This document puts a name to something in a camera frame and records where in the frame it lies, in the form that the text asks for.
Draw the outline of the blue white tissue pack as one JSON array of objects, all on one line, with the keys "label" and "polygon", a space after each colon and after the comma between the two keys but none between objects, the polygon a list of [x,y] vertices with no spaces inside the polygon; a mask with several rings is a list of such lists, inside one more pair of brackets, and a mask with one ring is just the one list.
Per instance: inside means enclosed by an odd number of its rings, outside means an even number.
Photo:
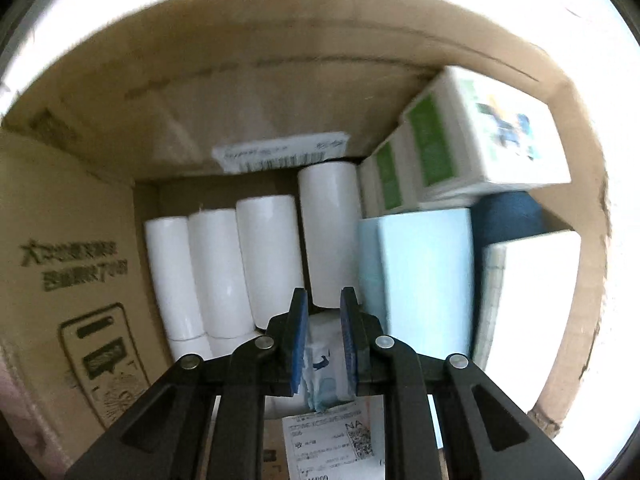
[{"label": "blue white tissue pack", "polygon": [[303,381],[306,402],[315,412],[355,399],[347,377],[342,324],[337,310],[322,311],[309,318]]}]

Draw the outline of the white green carton upper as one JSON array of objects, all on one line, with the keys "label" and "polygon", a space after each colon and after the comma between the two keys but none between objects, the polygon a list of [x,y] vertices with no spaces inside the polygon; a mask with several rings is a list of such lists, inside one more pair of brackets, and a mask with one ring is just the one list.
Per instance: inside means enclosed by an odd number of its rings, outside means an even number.
[{"label": "white green carton upper", "polygon": [[444,67],[400,119],[422,202],[572,182],[548,105],[467,68]]}]

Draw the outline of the dark blue item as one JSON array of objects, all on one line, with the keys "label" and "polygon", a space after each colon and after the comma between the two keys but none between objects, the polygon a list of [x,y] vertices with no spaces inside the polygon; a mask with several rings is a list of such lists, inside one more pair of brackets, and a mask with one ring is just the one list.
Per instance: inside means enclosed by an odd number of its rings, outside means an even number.
[{"label": "dark blue item", "polygon": [[526,192],[486,195],[470,211],[476,252],[491,244],[546,232],[544,212]]}]

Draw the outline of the brown cardboard box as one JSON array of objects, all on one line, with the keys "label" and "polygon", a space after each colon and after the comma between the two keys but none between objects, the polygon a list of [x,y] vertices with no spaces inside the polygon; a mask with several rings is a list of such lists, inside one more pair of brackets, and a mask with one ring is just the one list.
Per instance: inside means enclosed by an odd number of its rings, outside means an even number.
[{"label": "brown cardboard box", "polygon": [[167,0],[64,55],[1,129],[1,414],[6,479],[190,478],[202,390],[171,368],[142,217],[232,178],[212,151],[297,133],[370,154],[449,63],[551,108],[570,183],[536,199],[582,238],[573,304],[605,276],[604,160],[574,84],[544,52],[442,0]]}]

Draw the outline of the white paper roll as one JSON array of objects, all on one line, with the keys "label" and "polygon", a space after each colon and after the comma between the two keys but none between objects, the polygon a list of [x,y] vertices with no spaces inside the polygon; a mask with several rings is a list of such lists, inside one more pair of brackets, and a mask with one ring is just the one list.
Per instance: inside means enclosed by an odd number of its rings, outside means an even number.
[{"label": "white paper roll", "polygon": [[256,336],[233,209],[188,218],[196,296],[213,356],[228,356]]},{"label": "white paper roll", "polygon": [[296,203],[291,195],[251,197],[236,203],[236,220],[255,325],[288,312],[304,284]]},{"label": "white paper roll", "polygon": [[358,286],[358,223],[362,218],[357,167],[324,162],[298,174],[311,297],[320,308],[341,303]]},{"label": "white paper roll", "polygon": [[213,357],[196,296],[186,217],[144,224],[155,299],[175,361],[186,354]]}]

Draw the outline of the white shipping label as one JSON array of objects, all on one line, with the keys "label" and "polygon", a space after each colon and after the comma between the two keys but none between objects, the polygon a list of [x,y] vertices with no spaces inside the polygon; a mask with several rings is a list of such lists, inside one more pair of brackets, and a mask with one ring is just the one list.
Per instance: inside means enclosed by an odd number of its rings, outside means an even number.
[{"label": "white shipping label", "polygon": [[212,157],[224,174],[306,167],[344,157],[349,139],[346,132],[305,133],[220,146]]}]

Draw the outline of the light blue box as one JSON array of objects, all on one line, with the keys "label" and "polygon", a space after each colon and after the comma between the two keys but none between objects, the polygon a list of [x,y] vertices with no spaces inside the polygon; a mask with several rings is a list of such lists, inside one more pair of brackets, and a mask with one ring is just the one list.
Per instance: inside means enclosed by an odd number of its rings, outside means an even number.
[{"label": "light blue box", "polygon": [[416,353],[467,354],[473,330],[474,256],[469,209],[362,220],[359,292],[383,332]]}]

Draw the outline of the white green carton lower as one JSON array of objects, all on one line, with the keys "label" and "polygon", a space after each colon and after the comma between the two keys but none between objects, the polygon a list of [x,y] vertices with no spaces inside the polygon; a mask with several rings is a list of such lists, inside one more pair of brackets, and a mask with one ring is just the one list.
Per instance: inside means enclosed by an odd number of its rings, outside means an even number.
[{"label": "white green carton lower", "polygon": [[480,196],[471,194],[420,197],[420,179],[413,166],[411,139],[409,127],[401,125],[359,165],[360,194],[366,218],[471,207],[480,200]]}]

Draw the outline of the white green carton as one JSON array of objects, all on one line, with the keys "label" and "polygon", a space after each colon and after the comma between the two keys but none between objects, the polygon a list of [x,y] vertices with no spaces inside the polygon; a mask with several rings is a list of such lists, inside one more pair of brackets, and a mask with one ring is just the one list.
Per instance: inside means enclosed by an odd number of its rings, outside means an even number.
[{"label": "white green carton", "polygon": [[360,194],[366,218],[471,207],[480,200],[480,196],[471,194],[420,197],[420,179],[413,166],[411,139],[409,127],[401,125],[359,165]]},{"label": "white green carton", "polygon": [[548,105],[467,68],[444,67],[400,119],[422,202],[572,182]]}]

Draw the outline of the white flat box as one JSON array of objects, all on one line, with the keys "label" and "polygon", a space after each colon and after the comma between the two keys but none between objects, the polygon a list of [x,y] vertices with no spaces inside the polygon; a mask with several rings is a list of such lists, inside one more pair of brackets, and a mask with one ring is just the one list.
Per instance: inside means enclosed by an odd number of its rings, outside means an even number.
[{"label": "white flat box", "polygon": [[523,411],[537,402],[558,355],[580,248],[580,235],[564,230],[484,249],[472,358]]}]

